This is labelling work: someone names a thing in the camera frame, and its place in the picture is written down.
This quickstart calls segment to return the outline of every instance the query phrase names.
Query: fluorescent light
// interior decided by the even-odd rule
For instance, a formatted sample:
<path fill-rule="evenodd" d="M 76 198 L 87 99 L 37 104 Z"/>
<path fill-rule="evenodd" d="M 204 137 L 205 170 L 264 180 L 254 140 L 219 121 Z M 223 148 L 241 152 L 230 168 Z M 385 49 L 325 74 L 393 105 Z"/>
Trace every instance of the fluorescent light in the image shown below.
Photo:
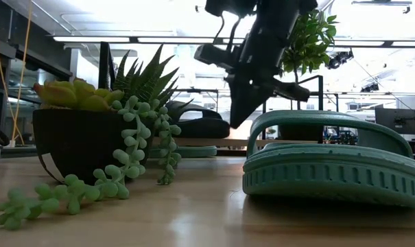
<path fill-rule="evenodd" d="M 213 43 L 213 38 L 153 37 L 153 38 L 138 38 L 138 39 L 140 43 L 187 43 L 187 44 Z"/>
<path fill-rule="evenodd" d="M 415 47 L 415 41 L 404 41 L 404 42 L 396 41 L 396 42 L 393 42 L 392 46 Z"/>
<path fill-rule="evenodd" d="M 17 103 L 17 102 L 18 102 L 18 99 L 13 98 L 13 97 L 8 97 L 8 100 L 9 100 L 9 102 L 11 102 L 11 103 Z"/>
<path fill-rule="evenodd" d="M 109 42 L 109 43 L 129 43 L 129 37 L 111 37 L 111 36 L 55 36 L 54 40 L 58 42 L 76 42 L 76 43 L 98 43 L 98 42 Z"/>
<path fill-rule="evenodd" d="M 335 40 L 335 46 L 382 46 L 383 41 L 356 41 L 356 40 Z"/>

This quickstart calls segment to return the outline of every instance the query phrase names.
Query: succulent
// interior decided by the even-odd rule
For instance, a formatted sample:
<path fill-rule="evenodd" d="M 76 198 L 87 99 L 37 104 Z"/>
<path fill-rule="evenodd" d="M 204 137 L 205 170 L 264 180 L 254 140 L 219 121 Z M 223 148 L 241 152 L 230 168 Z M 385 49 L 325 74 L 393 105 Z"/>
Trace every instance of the succulent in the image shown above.
<path fill-rule="evenodd" d="M 102 97 L 100 93 L 103 95 L 106 92 L 95 91 L 94 95 Z M 8 192 L 9 200 L 0 204 L 0 211 L 3 212 L 0 215 L 0 225 L 7 230 L 17 230 L 23 220 L 34 220 L 42 213 L 55 213 L 60 208 L 60 201 L 65 201 L 67 211 L 71 215 L 76 215 L 80 212 L 83 200 L 94 202 L 104 198 L 128 199 L 130 191 L 125 186 L 125 177 L 138 178 L 145 173 L 145 167 L 140 165 L 140 161 L 145 158 L 142 148 L 146 148 L 146 139 L 151 136 L 150 129 L 141 121 L 145 118 L 154 121 L 154 127 L 160 130 L 162 139 L 162 158 L 159 162 L 163 166 L 164 174 L 157 182 L 160 185 L 172 183 L 175 176 L 174 168 L 181 159 L 181 155 L 174 152 L 177 145 L 172 135 L 180 134 L 181 129 L 169 124 L 167 108 L 159 105 L 158 99 L 152 100 L 150 105 L 140 102 L 136 96 L 130 97 L 124 107 L 120 101 L 112 101 L 112 108 L 123 115 L 125 121 L 135 121 L 137 124 L 136 129 L 126 129 L 121 132 L 121 137 L 127 146 L 125 151 L 115 150 L 112 153 L 123 166 L 107 165 L 104 170 L 96 169 L 93 172 L 97 179 L 94 186 L 86 185 L 73 174 L 64 178 L 65 185 L 58 185 L 53 189 L 47 184 L 40 184 L 35 187 L 37 199 L 26 198 L 19 189 L 11 189 Z"/>
<path fill-rule="evenodd" d="M 146 65 L 142 71 L 143 63 L 139 63 L 138 59 L 134 61 L 130 70 L 125 75 L 125 63 L 130 53 L 128 51 L 122 58 L 117 71 L 115 83 L 113 85 L 114 90 L 120 90 L 125 93 L 121 99 L 121 103 L 125 104 L 131 96 L 137 96 L 140 102 L 152 103 L 153 99 L 159 100 L 158 107 L 164 106 L 166 102 L 171 98 L 176 87 L 175 79 L 167 88 L 171 79 L 176 75 L 178 68 L 174 69 L 167 75 L 161 76 L 167 63 L 173 58 L 173 56 L 167 58 L 163 62 L 160 62 L 161 52 L 163 45 L 161 45 L 157 52 L 152 57 L 149 64 Z"/>
<path fill-rule="evenodd" d="M 122 91 L 110 92 L 107 89 L 95 89 L 92 84 L 76 78 L 70 82 L 45 82 L 34 84 L 34 90 L 41 101 L 49 106 L 59 106 L 76 110 L 108 111 L 115 100 L 121 100 Z"/>

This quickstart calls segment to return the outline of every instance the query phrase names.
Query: ceiling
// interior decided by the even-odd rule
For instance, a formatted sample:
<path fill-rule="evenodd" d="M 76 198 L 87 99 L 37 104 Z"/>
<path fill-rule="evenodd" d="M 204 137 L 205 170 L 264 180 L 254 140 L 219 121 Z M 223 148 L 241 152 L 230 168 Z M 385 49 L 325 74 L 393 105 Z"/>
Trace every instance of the ceiling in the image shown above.
<path fill-rule="evenodd" d="M 27 16 L 28 1 L 3 0 Z M 211 16 L 195 6 L 205 0 L 33 0 L 32 20 L 52 35 L 87 36 L 214 36 L 221 19 Z M 319 8 L 337 15 L 337 35 L 345 38 L 415 38 L 415 0 L 410 11 L 406 6 L 353 5 L 349 0 L 319 0 Z M 220 36 L 228 36 L 236 16 L 225 14 L 226 24 Z M 252 18 L 244 19 L 237 28 L 236 37 L 244 37 L 252 25 Z M 112 45 L 112 49 L 133 49 L 140 58 L 150 57 L 155 45 Z M 88 44 L 84 53 L 98 54 L 98 45 Z M 169 45 L 165 56 L 175 52 Z M 387 91 L 415 90 L 403 86 L 401 78 L 415 82 L 415 49 L 354 49 L 355 59 L 337 70 L 316 71 L 325 76 L 330 89 L 359 91 L 361 86 L 378 81 Z M 190 60 L 186 68 L 201 69 L 208 73 L 220 70 Z"/>

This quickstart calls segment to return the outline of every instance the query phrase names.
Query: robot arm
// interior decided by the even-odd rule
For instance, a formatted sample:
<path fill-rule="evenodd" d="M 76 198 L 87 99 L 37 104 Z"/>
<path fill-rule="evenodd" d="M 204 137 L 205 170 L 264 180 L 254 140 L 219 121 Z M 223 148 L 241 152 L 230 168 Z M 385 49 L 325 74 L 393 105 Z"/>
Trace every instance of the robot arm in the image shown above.
<path fill-rule="evenodd" d="M 295 83 L 273 78 L 279 73 L 279 62 L 288 47 L 289 34 L 299 14 L 317 7 L 316 0 L 206 0 L 205 10 L 215 16 L 223 11 L 236 14 L 239 19 L 252 14 L 256 7 L 256 21 L 241 45 L 227 50 L 213 44 L 201 45 L 195 59 L 216 64 L 228 73 L 232 105 L 230 126 L 239 127 L 257 107 L 274 93 L 287 99 L 306 102 L 309 91 Z"/>

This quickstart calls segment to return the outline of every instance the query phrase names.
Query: black bowl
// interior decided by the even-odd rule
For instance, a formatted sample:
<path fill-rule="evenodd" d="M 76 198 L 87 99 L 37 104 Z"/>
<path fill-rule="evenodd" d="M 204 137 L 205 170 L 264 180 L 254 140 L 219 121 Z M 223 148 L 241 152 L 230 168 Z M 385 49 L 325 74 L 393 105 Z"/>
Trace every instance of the black bowl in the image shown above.
<path fill-rule="evenodd" d="M 38 157 L 46 172 L 59 182 L 75 174 L 91 185 L 95 169 L 121 166 L 112 152 L 126 149 L 121 131 L 137 127 L 117 113 L 68 109 L 35 110 L 33 122 Z"/>

